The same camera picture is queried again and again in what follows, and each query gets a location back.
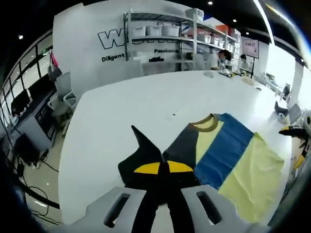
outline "person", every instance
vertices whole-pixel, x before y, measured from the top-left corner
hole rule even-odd
[[[240,56],[240,58],[241,58],[241,61],[242,61],[241,68],[242,68],[242,69],[249,70],[249,64],[248,64],[247,61],[246,61],[246,56],[245,56],[245,54],[242,54],[242,55]]]
[[[228,50],[221,50],[218,53],[206,53],[206,69],[219,70],[224,69],[226,60],[231,61],[231,53]]]

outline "floor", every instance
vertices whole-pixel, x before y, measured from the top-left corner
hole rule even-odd
[[[59,169],[60,154],[61,154],[61,150],[63,147],[63,143],[64,143],[64,139],[62,137],[61,132],[59,132],[56,135],[54,146],[50,149],[48,156],[47,156],[47,160],[45,161],[47,164],[49,164],[51,167],[53,167],[56,170]],[[32,190],[42,195],[43,197],[46,197],[47,195],[49,200],[59,203],[58,202],[58,172],[52,170],[46,164],[41,164],[38,169],[33,169],[29,166],[25,166],[24,177],[25,177],[27,185],[31,187]],[[46,217],[51,218],[56,222],[62,221],[60,210],[55,209],[53,207],[49,207],[48,209],[46,204],[39,202],[38,200],[30,197],[28,194],[26,194],[26,201],[27,201],[28,207],[31,210],[38,211],[43,215],[46,214],[46,212],[48,211]],[[55,226],[54,224],[44,221],[42,219],[39,219],[37,217],[36,219],[46,228]]]

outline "white storage bin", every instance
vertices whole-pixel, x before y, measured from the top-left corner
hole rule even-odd
[[[199,41],[203,41],[204,43],[210,44],[210,41],[211,41],[212,37],[210,35],[207,35],[207,34],[200,34],[200,33],[198,33],[197,34],[197,39]]]
[[[219,41],[219,47],[224,48],[224,46],[225,46],[224,40],[220,40],[220,41]]]
[[[133,29],[133,37],[140,37],[140,36],[145,36],[146,35],[146,27],[141,26],[141,27],[135,27]]]
[[[163,36],[179,36],[179,27],[177,26],[162,26]]]
[[[218,37],[212,37],[212,44],[219,46],[219,38]]]
[[[147,35],[162,36],[162,26],[160,25],[147,26],[146,29]]]
[[[186,17],[192,18],[192,19],[193,19],[193,15],[197,15],[197,21],[200,21],[200,22],[202,22],[204,19],[204,11],[197,9],[197,8],[186,10],[185,13],[186,13]]]

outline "metal shelving unit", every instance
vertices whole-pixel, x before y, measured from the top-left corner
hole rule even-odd
[[[135,21],[157,21],[157,22],[172,22],[179,26],[179,35],[181,35],[181,27],[182,25],[187,25],[193,27],[193,39],[192,38],[185,38],[185,37],[174,37],[174,36],[140,36],[140,37],[133,37],[133,29],[132,29],[132,22]],[[150,12],[131,12],[129,11],[126,14],[123,14],[123,26],[124,26],[124,38],[125,38],[125,57],[128,61],[129,59],[133,59],[132,56],[133,52],[133,41],[140,41],[140,40],[176,40],[179,42],[179,52],[182,52],[182,43],[184,42],[191,42],[193,43],[193,54],[197,52],[197,45],[205,45],[209,46],[210,48],[216,48],[222,50],[226,48],[228,40],[231,42],[237,42],[237,40],[227,33],[223,33],[216,28],[213,28],[210,25],[206,25],[202,22],[197,22],[197,15],[193,15],[193,19],[186,18],[186,17],[179,17],[170,14],[160,14],[160,13],[150,13]],[[220,35],[225,39],[224,48],[216,46],[214,44],[205,43],[202,41],[197,40],[197,29],[204,29],[209,32],[215,33]],[[193,68],[195,69],[195,56],[193,57],[192,63]]]

